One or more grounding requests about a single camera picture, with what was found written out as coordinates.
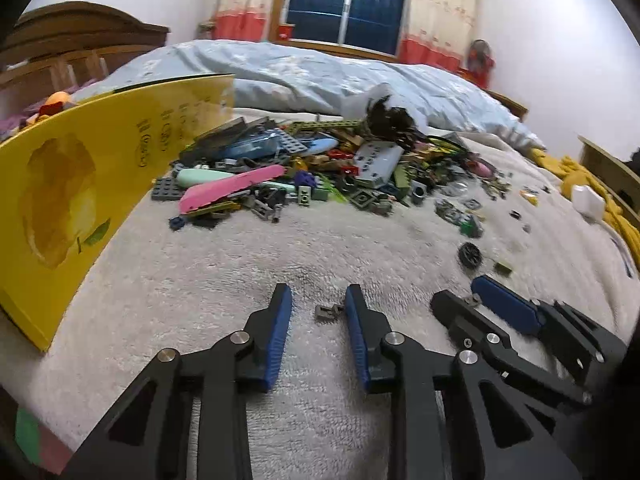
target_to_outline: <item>pink lego piece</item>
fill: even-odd
[[[282,166],[273,164],[266,168],[258,168],[257,170],[190,187],[180,199],[180,213],[185,214],[194,209],[204,207],[216,200],[220,200],[223,196],[235,193],[253,184],[266,182],[277,176],[283,176],[284,173],[285,170]]]

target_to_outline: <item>wooden furniture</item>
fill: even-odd
[[[0,119],[53,92],[102,79],[140,54],[163,46],[169,29],[121,10],[64,2],[26,12],[0,46]]]
[[[591,171],[611,194],[622,208],[623,216],[640,229],[640,177],[589,139],[581,136],[578,139],[582,143],[580,164]]]
[[[517,103],[513,99],[509,99],[507,96],[498,94],[498,92],[494,92],[492,90],[484,90],[484,91],[487,92],[491,97],[493,97],[500,104],[504,105],[508,111],[510,111],[517,118],[519,118],[520,122],[522,122],[524,120],[524,116],[527,115],[527,113],[529,113],[528,108],[524,107],[520,103]]]

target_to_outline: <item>white fluffy blanket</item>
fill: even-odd
[[[640,282],[626,275],[610,234],[555,189],[530,205],[518,190],[548,185],[547,177],[497,137],[463,135],[514,173],[506,200],[491,202],[479,187],[470,194],[486,216],[476,274],[491,274],[492,258],[505,260],[514,272],[498,280],[523,297],[562,299],[628,340]],[[319,324],[314,306],[341,302],[346,287],[360,283],[394,330],[454,354],[429,302],[444,288],[469,293],[474,274],[456,257],[466,238],[435,215],[433,198],[396,206],[390,218],[336,202],[289,205],[279,224],[240,211],[211,231],[172,232],[167,219],[176,212],[175,203],[140,202],[87,274],[46,355],[0,319],[4,387],[75,449],[159,349],[208,348],[286,282],[294,308],[280,377],[271,393],[248,401],[254,478],[386,478],[388,399],[365,398],[345,320]],[[513,343],[522,356],[554,366],[537,342],[516,335]]]

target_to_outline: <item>window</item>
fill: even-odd
[[[394,56],[404,0],[286,0],[292,39],[349,45]]]

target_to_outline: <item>yellow blanket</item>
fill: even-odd
[[[560,191],[562,196],[571,200],[573,186],[589,186],[605,200],[603,220],[622,236],[640,269],[640,233],[629,220],[622,216],[622,209],[616,204],[611,195],[600,185],[595,177],[585,167],[575,162],[571,157],[564,156],[561,160],[547,155],[542,150],[533,148],[530,158],[540,167],[549,170],[562,180]]]

